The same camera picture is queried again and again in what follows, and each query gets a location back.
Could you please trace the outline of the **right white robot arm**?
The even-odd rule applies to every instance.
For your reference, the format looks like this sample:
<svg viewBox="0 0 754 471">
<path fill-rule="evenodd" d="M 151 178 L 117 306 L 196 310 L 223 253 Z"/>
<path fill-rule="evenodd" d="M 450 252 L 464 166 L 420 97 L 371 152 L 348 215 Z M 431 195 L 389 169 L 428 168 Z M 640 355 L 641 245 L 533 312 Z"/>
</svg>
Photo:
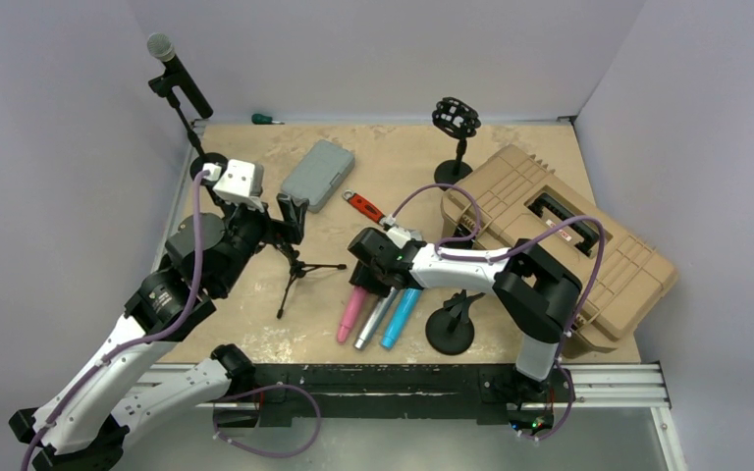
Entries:
<svg viewBox="0 0 754 471">
<path fill-rule="evenodd" d="M 387 234 L 366 228 L 348 251 L 386 287 L 496 295 L 524 335 L 512 372 L 514 391 L 534 399 L 549 388 L 582 282 L 541 246 L 525 238 L 495 250 L 442 248 L 414 239 L 397 246 Z"/>
</svg>

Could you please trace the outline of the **black tripod shock-mount stand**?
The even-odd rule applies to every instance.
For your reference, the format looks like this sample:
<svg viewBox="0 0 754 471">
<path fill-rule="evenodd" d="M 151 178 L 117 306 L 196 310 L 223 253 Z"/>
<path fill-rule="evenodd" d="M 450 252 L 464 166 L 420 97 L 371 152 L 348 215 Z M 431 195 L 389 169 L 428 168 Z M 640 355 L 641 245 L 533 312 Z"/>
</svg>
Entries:
<svg viewBox="0 0 754 471">
<path fill-rule="evenodd" d="M 287 242 L 277 242 L 274 244 L 275 249 L 282 254 L 289 262 L 289 280 L 284 289 L 284 293 L 281 299 L 280 306 L 278 308 L 276 317 L 281 319 L 285 313 L 285 304 L 287 302 L 291 287 L 293 284 L 304 278 L 308 273 L 321 269 L 332 269 L 338 271 L 344 271 L 348 268 L 347 264 L 317 264 L 306 263 L 299 259 L 300 252 Z"/>
</svg>

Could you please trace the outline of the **pink microphone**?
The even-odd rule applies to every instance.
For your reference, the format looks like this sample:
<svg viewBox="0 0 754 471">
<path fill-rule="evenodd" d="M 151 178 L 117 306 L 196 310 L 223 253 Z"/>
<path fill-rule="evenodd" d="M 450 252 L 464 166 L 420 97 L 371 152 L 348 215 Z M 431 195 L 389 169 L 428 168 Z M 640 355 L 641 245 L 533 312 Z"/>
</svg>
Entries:
<svg viewBox="0 0 754 471">
<path fill-rule="evenodd" d="M 368 291 L 365 288 L 359 286 L 353 287 L 339 323 L 336 334 L 337 343 L 345 343 L 347 341 L 367 296 Z"/>
</svg>

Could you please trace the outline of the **silver microphone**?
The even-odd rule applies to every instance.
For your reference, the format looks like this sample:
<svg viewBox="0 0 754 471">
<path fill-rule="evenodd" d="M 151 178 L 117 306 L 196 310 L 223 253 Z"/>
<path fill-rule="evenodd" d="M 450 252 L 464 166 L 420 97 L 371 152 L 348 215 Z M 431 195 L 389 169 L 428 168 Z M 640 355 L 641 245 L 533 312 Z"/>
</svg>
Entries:
<svg viewBox="0 0 754 471">
<path fill-rule="evenodd" d="M 366 345 L 371 341 L 378 327 L 380 326 L 384 316 L 388 312 L 389 308 L 394 303 L 399 294 L 399 290 L 391 288 L 386 296 L 380 297 L 371 309 L 364 325 L 359 331 L 356 340 L 353 343 L 353 347 L 357 350 L 363 350 Z"/>
</svg>

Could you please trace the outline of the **shock-mount mic stand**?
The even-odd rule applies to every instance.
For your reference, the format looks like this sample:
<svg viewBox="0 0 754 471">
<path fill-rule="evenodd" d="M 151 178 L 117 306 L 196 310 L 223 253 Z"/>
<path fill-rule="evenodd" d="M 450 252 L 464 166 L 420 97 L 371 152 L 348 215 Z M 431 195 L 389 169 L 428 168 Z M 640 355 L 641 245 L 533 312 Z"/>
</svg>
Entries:
<svg viewBox="0 0 754 471">
<path fill-rule="evenodd" d="M 455 184 L 472 173 L 470 165 L 463 161 L 468 140 L 475 137 L 481 127 L 475 109 L 454 97 L 444 97 L 436 103 L 432 112 L 435 128 L 457 141 L 456 157 L 438 165 L 434 172 L 436 183 Z"/>
</svg>

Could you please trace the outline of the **blue microphone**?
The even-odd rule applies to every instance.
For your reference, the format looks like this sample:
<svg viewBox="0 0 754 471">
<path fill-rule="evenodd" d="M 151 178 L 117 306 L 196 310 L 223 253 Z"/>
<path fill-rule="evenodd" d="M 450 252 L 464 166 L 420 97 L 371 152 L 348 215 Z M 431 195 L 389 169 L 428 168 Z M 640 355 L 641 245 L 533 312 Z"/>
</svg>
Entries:
<svg viewBox="0 0 754 471">
<path fill-rule="evenodd" d="M 408 288 L 404 291 L 381 339 L 380 344 L 383 348 L 394 347 L 422 293 L 423 290 L 417 288 Z"/>
</svg>

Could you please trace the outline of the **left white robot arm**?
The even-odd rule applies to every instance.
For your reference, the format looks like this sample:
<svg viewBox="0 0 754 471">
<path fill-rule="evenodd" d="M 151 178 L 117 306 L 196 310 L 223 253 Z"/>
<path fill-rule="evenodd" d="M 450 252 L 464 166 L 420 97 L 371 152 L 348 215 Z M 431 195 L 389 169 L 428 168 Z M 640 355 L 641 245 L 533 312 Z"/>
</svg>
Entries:
<svg viewBox="0 0 754 471">
<path fill-rule="evenodd" d="M 225 215 L 189 216 L 166 241 L 159 268 L 126 302 L 123 315 L 81 372 L 49 402 L 14 413 L 9 425 L 28 445 L 25 470 L 109 470 L 136 442 L 178 414 L 225 397 L 240 401 L 256 387 L 255 367 L 222 344 L 180 378 L 143 392 L 135 383 L 215 312 L 249 259 L 273 245 L 296 259 L 307 203 L 283 193 L 283 218 L 265 207 L 226 205 Z"/>
</svg>

